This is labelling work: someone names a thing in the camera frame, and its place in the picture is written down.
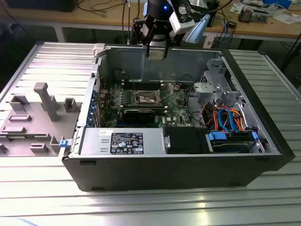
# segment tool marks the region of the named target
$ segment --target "gray plastic part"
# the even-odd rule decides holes
[[[51,140],[51,135],[48,133],[48,134],[45,134],[45,135],[34,136],[34,138],[38,141],[48,141],[48,140]]]
[[[2,133],[24,133],[26,132],[25,127],[3,127]]]
[[[51,137],[56,137],[60,142],[62,136],[71,138],[76,127],[76,120],[79,112],[67,113],[63,102],[58,103],[57,114],[60,116],[60,121],[52,122],[48,113],[43,111],[42,106],[38,102],[30,102],[29,105],[24,105],[27,114],[31,116],[30,121],[10,121],[11,115],[16,115],[12,110],[5,119],[0,132],[4,127],[25,127],[26,133],[0,133],[0,143],[8,148],[8,152],[0,156],[57,156],[57,149],[53,149],[49,140],[38,141],[35,136],[45,136],[49,134]],[[30,150],[32,143],[45,143],[49,152],[36,152]]]
[[[55,96],[52,96],[52,95],[49,95],[50,96],[50,99],[51,99],[51,104],[52,104],[52,107],[57,110],[58,108],[58,103],[56,102],[56,99],[55,99]],[[41,103],[41,106],[43,108],[43,110],[46,112],[47,109],[44,107],[43,103]]]
[[[45,110],[47,111],[51,121],[58,121],[60,117],[56,113],[55,104],[53,103],[52,98],[50,98],[48,92],[47,92],[48,85],[45,82],[37,82],[33,88],[33,91],[35,91],[41,98],[43,106]]]
[[[44,143],[34,143],[32,144],[32,146],[30,147],[30,150],[33,153],[44,153],[44,152],[48,152],[49,149],[47,148],[46,144]]]
[[[59,153],[60,152],[60,144],[56,140],[55,136],[53,136],[50,140],[50,146],[54,150],[54,152]]]
[[[3,153],[6,153],[8,151],[8,149],[3,144],[0,144],[0,151],[2,151]]]
[[[31,116],[28,114],[11,115],[8,118],[10,121],[30,121],[31,119]]]
[[[25,113],[25,109],[20,102],[10,102],[9,104],[16,113]]]
[[[25,113],[23,105],[28,105],[29,102],[23,95],[14,95],[9,104],[16,113]]]
[[[7,136],[0,136],[1,142],[10,142],[10,139]]]
[[[66,98],[64,101],[64,106],[66,112],[77,112],[79,110],[74,98]]]

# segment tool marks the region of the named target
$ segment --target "motherboard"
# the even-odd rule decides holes
[[[101,127],[190,127],[187,88],[180,83],[114,84],[99,95]]]

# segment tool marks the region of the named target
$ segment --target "desk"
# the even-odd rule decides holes
[[[92,3],[98,3],[99,0],[91,0]],[[103,7],[109,7],[121,3],[121,0],[112,0],[108,4],[103,4]],[[84,1],[81,6],[86,9],[90,9],[89,1]],[[273,18],[269,18],[267,24],[263,23],[241,23],[238,21],[238,14],[230,13],[231,6],[226,7],[224,13],[229,17],[229,20],[236,22],[237,27],[234,38],[242,39],[256,39],[256,40],[275,40],[275,41],[295,41],[301,31],[301,24],[286,25]],[[34,9],[9,9],[10,14],[21,24],[31,24],[40,26],[54,27],[57,39],[59,42],[65,42],[62,28],[87,28],[87,29],[102,29],[102,30],[121,30],[121,15],[122,6],[117,6],[108,9],[103,14],[96,15],[92,12],[86,12],[79,8],[75,8],[71,13],[46,11],[46,10],[34,10]],[[301,10],[301,6],[292,6],[291,9]],[[133,18],[136,17],[138,10],[138,4],[131,4],[131,17],[130,23]],[[143,15],[143,4],[140,4],[140,15]],[[127,26],[128,7],[125,11],[124,25]],[[2,23],[14,23],[14,21],[8,17],[5,11],[0,7],[0,22]],[[214,24],[210,28],[206,28],[204,36],[207,36],[204,47],[211,47],[211,43],[214,37],[219,36],[222,32],[218,20],[215,20]]]

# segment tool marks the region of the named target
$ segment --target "table leg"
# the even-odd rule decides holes
[[[63,28],[61,26],[54,26],[55,29],[56,37],[58,42],[66,42],[64,33],[63,33]]]
[[[216,37],[216,33],[206,34],[206,39],[203,48],[211,48],[215,37]]]

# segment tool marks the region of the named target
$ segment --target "floor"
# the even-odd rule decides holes
[[[24,29],[37,41],[57,41],[54,29],[51,27],[40,26],[24,26]],[[12,26],[13,34],[7,35],[2,33],[0,35],[0,89],[2,90],[5,84],[9,81],[18,66],[22,63],[35,41],[30,38],[20,26]],[[109,43],[121,44],[121,31],[105,31],[96,30],[95,35],[90,29],[75,29],[65,28],[64,34],[67,42],[83,42],[83,43]],[[183,43],[183,46],[202,47],[205,38],[197,45]],[[237,49],[240,44],[240,39],[233,39],[229,44],[219,46],[219,48]],[[259,46],[260,51],[264,51],[277,66],[281,66],[284,56],[288,50],[285,49],[280,42],[264,41]],[[295,87],[301,85],[301,81],[297,80],[295,76],[301,73],[301,56],[299,54],[293,62],[288,66],[285,75],[292,82]]]

